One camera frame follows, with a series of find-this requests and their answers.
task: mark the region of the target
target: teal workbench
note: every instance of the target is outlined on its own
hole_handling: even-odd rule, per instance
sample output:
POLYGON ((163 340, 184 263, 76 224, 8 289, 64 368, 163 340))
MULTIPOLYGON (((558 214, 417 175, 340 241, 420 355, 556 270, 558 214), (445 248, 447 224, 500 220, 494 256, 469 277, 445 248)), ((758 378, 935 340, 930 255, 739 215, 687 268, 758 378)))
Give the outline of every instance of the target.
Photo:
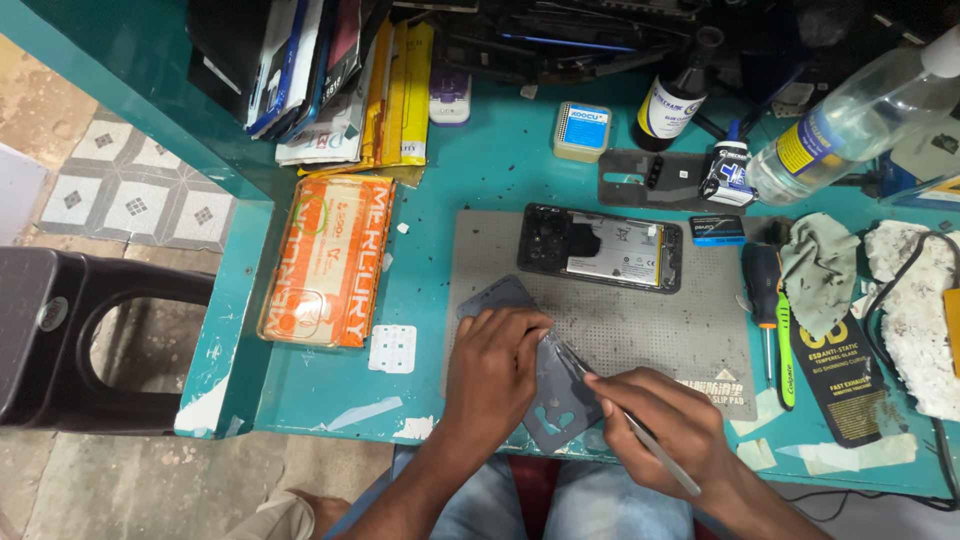
MULTIPOLYGON (((116 0, 0 0, 0 32, 240 199, 183 389, 177 424, 181 435, 222 438, 270 430, 417 443, 404 435, 429 432, 444 408, 439 384, 457 211, 469 205, 520 212, 527 203, 537 201, 651 219, 690 215, 602 207, 596 199, 596 165, 555 159, 550 149, 562 100, 611 108, 611 146, 632 147, 628 122, 649 77, 625 74, 582 86, 542 87, 535 100, 520 97, 515 87, 475 81, 469 123, 455 129, 431 127, 430 162, 420 187, 401 186, 397 191, 393 223, 407 223, 410 232, 399 234, 392 228, 387 251, 394 263, 381 281, 374 323, 417 327, 414 372, 371 371, 366 350, 328 351, 260 340, 256 320, 276 265, 296 179, 291 170, 273 164, 271 144, 250 141, 225 111, 185 82, 189 43, 182 30, 183 11, 183 5, 159 0, 135 5, 116 0), (337 430, 322 426, 350 408, 394 396, 401 399, 401 406, 337 430)), ((703 111, 723 125, 745 112, 737 107, 724 100, 708 100, 703 111)), ((788 126, 787 121, 765 116, 750 133, 750 149, 755 153, 770 135, 788 126)), ((705 132, 690 125, 671 151, 704 152, 712 143, 705 132)), ((818 210, 855 233, 880 219, 896 218, 934 229, 945 219, 938 211, 879 207, 850 187, 824 189, 785 209, 753 205, 748 214, 799 217, 818 210)), ((505 268, 504 274, 512 271, 505 268)), ((755 385, 762 388, 759 332, 748 328, 755 385)), ((767 439, 772 449, 832 441, 803 373, 797 373, 796 409, 743 437, 728 424, 732 448, 758 438, 767 439)), ((761 475, 947 497, 931 450, 935 446, 929 419, 915 411, 895 384, 896 377, 889 373, 885 377, 890 387, 887 417, 896 422, 882 423, 884 434, 906 431, 916 437, 918 450, 911 462, 813 477, 801 459, 775 454, 777 466, 761 475)), ((960 440, 960 427, 948 423, 948 434, 954 435, 952 441, 960 440)), ((502 448, 539 453, 522 426, 502 448)), ((953 455, 960 455, 957 443, 951 448, 953 455)), ((597 428, 561 449, 560 456, 615 461, 597 428)))

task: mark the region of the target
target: cloth rag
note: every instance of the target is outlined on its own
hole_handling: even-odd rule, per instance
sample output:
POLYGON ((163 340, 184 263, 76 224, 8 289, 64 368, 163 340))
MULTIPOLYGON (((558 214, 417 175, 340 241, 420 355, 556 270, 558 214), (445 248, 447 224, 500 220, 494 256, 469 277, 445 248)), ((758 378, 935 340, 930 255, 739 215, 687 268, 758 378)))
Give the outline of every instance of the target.
POLYGON ((859 244, 846 227, 818 212, 799 219, 790 229, 790 243, 780 249, 790 309, 815 340, 850 309, 859 244))

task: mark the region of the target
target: glue cleaner bottle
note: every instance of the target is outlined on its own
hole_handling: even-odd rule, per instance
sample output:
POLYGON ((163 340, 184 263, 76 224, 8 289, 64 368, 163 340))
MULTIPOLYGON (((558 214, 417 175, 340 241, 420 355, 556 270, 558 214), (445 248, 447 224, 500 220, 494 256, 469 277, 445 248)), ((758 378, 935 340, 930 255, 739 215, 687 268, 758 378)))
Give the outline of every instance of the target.
POLYGON ((960 26, 862 67, 750 161, 747 184, 767 205, 796 203, 939 122, 957 101, 960 26))
POLYGON ((648 152, 661 152, 673 144, 707 99, 710 90, 707 66, 721 43, 723 32, 705 26, 697 30, 689 56, 657 75, 630 126, 630 138, 636 146, 648 152))

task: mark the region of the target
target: hand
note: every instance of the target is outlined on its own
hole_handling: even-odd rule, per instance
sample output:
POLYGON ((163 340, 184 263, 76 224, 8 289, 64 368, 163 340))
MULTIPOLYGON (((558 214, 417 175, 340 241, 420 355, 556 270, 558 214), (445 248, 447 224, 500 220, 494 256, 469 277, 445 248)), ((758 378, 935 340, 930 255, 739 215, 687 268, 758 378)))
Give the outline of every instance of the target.
POLYGON ((636 483, 713 513, 738 489, 743 493, 745 482, 756 479, 730 451, 723 416, 703 393, 647 368, 608 379, 587 376, 585 381, 607 418, 604 439, 636 483), (621 407, 646 424, 663 450, 700 485, 700 497, 691 497, 640 443, 621 407))
POLYGON ((490 457, 537 395, 537 345, 552 325, 528 307, 484 309, 461 319, 435 433, 480 463, 490 457))

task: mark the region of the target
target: black plastic chair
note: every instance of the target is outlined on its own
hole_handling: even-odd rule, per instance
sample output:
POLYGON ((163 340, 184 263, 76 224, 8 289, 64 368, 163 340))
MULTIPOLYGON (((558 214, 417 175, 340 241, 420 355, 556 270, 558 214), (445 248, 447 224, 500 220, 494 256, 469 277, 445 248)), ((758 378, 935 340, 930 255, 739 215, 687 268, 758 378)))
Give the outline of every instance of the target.
POLYGON ((93 333, 134 298, 206 306, 214 276, 122 258, 0 247, 0 428, 171 431, 180 394, 125 392, 90 362, 93 333))

